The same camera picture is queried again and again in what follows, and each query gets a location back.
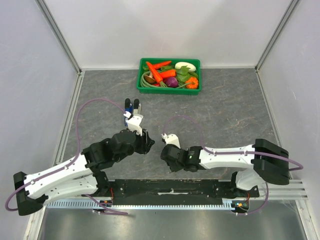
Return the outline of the beige stapler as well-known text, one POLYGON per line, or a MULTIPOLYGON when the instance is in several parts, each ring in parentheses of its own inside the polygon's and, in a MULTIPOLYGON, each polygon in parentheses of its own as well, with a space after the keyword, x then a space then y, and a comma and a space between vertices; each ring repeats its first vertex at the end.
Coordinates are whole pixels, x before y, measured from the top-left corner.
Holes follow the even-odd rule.
POLYGON ((138 98, 136 98, 134 101, 133 101, 133 108, 132 108, 132 114, 134 116, 142 116, 141 115, 141 103, 140 103, 140 100, 138 98))

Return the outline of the blue stapler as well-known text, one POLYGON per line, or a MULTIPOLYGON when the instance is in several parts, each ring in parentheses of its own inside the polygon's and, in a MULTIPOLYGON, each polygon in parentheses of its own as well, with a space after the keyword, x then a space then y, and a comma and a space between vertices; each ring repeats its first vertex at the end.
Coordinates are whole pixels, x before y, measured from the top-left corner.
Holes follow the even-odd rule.
MULTIPOLYGON (((124 101, 124 109, 126 112, 129 112, 130 114, 132 114, 133 112, 133 105, 129 98, 126 98, 124 101)), ((128 126, 128 118, 126 116, 124 117, 124 126, 128 126)))

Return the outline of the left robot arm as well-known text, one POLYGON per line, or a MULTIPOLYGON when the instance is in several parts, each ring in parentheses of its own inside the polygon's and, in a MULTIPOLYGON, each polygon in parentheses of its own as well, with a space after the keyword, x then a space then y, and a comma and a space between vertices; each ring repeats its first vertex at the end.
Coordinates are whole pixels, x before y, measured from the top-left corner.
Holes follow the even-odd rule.
POLYGON ((33 174, 15 173, 18 215, 31 215, 51 202, 76 195, 106 196, 110 184, 103 170, 134 153, 147 154, 154 144, 147 130, 139 135, 124 129, 49 169, 33 174))

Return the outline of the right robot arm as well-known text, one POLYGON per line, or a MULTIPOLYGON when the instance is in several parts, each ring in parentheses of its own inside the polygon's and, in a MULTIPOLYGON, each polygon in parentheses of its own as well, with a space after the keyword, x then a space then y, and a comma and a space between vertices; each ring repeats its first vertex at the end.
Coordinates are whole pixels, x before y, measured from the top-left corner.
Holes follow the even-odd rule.
POLYGON ((192 146, 188 150, 167 144, 160 155, 172 172, 197 172, 215 168, 239 168, 229 191, 235 197, 264 182, 285 186, 290 183, 289 162, 285 149, 265 139, 235 148, 207 148, 192 146))

